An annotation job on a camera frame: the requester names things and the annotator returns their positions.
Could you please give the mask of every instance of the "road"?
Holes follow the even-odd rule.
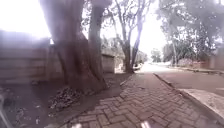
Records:
[[[224,77],[205,73],[193,73],[164,66],[144,64],[138,73],[153,72],[168,80],[179,89],[198,89],[224,97]]]

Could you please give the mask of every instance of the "tree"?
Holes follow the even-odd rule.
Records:
[[[114,6],[107,9],[107,14],[116,31],[117,39],[125,55],[126,72],[133,72],[133,64],[138,52],[142,26],[149,11],[152,0],[115,0]],[[138,35],[133,50],[131,50],[131,34],[137,27]]]
[[[106,88],[99,37],[109,0],[92,0],[89,41],[81,32],[84,0],[39,0],[55,43],[67,84],[84,93]]]
[[[153,49],[151,51],[151,58],[153,62],[161,62],[161,54],[158,49]]]
[[[205,61],[217,48],[215,40],[223,37],[223,10],[222,5],[211,0],[160,0],[158,14],[167,39],[187,41],[195,59]]]

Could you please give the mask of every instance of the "green foliage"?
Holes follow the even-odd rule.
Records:
[[[151,58],[153,62],[161,62],[161,54],[158,49],[153,49],[151,51]]]
[[[208,59],[217,48],[215,40],[223,38],[223,10],[222,5],[212,0],[160,0],[161,28],[167,40],[175,44],[178,59],[185,56],[198,61]]]

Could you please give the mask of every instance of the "paving brick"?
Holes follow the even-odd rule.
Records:
[[[138,118],[144,121],[151,116],[152,116],[151,112],[144,112],[144,113],[139,114]]]
[[[126,117],[132,122],[132,123],[139,123],[140,120],[132,113],[126,114]]]
[[[168,128],[180,128],[180,125],[181,125],[180,122],[174,120],[168,125]]]
[[[181,128],[194,128],[194,127],[192,127],[190,125],[183,125],[183,126],[181,126]]]
[[[122,126],[121,123],[115,123],[115,124],[103,126],[103,128],[125,128],[125,127]]]
[[[190,116],[189,119],[191,120],[197,120],[199,117],[199,114],[197,112],[193,112]]]
[[[104,113],[106,113],[106,114],[108,114],[108,113],[111,113],[111,112],[112,112],[109,108],[106,108],[106,109],[104,109],[103,111],[104,111]]]
[[[107,119],[107,117],[105,115],[103,115],[103,114],[102,115],[98,115],[97,118],[98,118],[98,120],[99,120],[101,125],[108,125],[108,124],[110,124],[108,119]]]
[[[89,123],[82,123],[82,128],[89,128]]]
[[[151,112],[152,112],[152,114],[157,115],[157,116],[159,116],[161,118],[163,118],[165,116],[165,114],[163,114],[162,112],[157,111],[157,110],[153,110]]]
[[[194,126],[194,121],[188,119],[188,118],[181,118],[181,120],[179,120],[185,124],[188,124],[188,125],[191,125],[191,126]]]
[[[115,116],[109,119],[111,123],[117,123],[126,120],[125,116],[120,115],[120,116]]]
[[[142,128],[141,121],[151,128],[221,128],[196,111],[189,100],[155,80],[158,79],[136,75],[135,80],[126,83],[119,97],[100,100],[96,109],[70,123],[81,122],[82,128]]]
[[[165,127],[163,127],[163,126],[160,125],[159,123],[154,123],[154,124],[152,125],[152,128],[165,128]]]
[[[105,109],[108,108],[107,105],[96,106],[95,109]]]
[[[100,124],[97,121],[91,121],[91,122],[89,122],[89,127],[90,128],[100,128]]]
[[[68,128],[68,125],[67,124],[65,124],[65,125],[63,125],[62,127],[60,127],[60,128]]]
[[[121,105],[120,102],[118,102],[118,101],[114,101],[113,103],[116,107],[119,107]]]
[[[78,119],[77,118],[74,118],[70,121],[71,124],[75,124],[75,123],[78,123]]]
[[[96,115],[80,116],[78,118],[79,122],[87,122],[87,121],[93,121],[93,120],[96,120]]]
[[[153,120],[155,120],[157,123],[161,124],[162,126],[167,126],[168,122],[158,116],[152,116],[151,117]]]
[[[114,112],[114,111],[118,111],[119,109],[115,106],[110,106],[110,110]]]
[[[133,123],[131,123],[130,121],[123,121],[123,122],[121,122],[121,124],[125,127],[125,128],[136,128],[136,126],[133,124]]]
[[[96,110],[87,112],[88,115],[91,115],[91,114],[96,115],[96,114],[102,114],[102,113],[103,113],[103,110],[101,109],[96,109]]]
[[[124,100],[121,97],[116,97],[119,102],[123,102]]]
[[[123,114],[129,113],[129,111],[127,109],[121,109],[114,113],[115,113],[115,115],[123,115]]]
[[[100,105],[110,106],[110,105],[113,105],[113,101],[100,101]]]
[[[199,118],[196,122],[195,122],[195,126],[198,128],[204,128],[206,126],[206,120],[203,118]]]
[[[115,116],[114,113],[112,113],[112,112],[111,113],[106,113],[106,115],[107,115],[108,118],[112,118],[112,117]]]

